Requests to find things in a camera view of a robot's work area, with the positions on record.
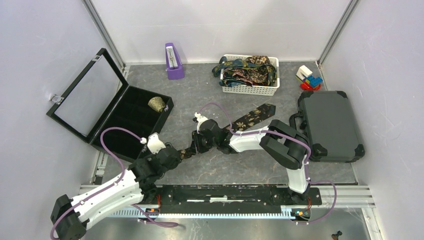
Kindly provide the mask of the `black gold floral tie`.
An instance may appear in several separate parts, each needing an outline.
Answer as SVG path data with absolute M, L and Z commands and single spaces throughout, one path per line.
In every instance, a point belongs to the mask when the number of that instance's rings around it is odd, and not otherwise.
M 235 120 L 230 125 L 224 127 L 223 132 L 226 134 L 226 140 L 229 140 L 232 136 L 230 129 L 233 132 L 236 131 L 247 131 L 249 128 L 256 124 L 263 122 L 264 120 L 275 115 L 276 106 L 273 104 L 264 103 L 239 119 Z M 196 130 L 192 131 L 192 141 L 190 147 L 180 150 L 180 158 L 182 160 L 189 159 L 192 156 L 199 155 L 208 152 L 213 145 L 207 143 L 206 139 L 197 133 Z

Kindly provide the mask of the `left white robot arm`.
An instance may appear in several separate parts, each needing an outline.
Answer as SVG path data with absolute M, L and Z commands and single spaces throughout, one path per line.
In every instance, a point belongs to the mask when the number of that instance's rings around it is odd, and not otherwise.
M 124 207 L 153 203 L 159 194 L 155 182 L 181 161 L 181 153 L 166 144 L 158 153 L 135 160 L 120 175 L 89 192 L 58 197 L 50 215 L 50 238 L 78 240 L 96 223 Z

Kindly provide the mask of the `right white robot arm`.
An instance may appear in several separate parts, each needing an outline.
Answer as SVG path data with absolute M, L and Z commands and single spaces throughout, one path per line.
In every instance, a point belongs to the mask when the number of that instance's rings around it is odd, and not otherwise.
M 192 132 L 190 151 L 202 154 L 212 148 L 227 155 L 265 151 L 286 169 L 289 199 L 302 204 L 309 198 L 310 177 L 305 165 L 312 150 L 306 136 L 282 121 L 272 120 L 268 126 L 255 130 L 233 131 L 220 128 L 212 119 L 199 120 Z

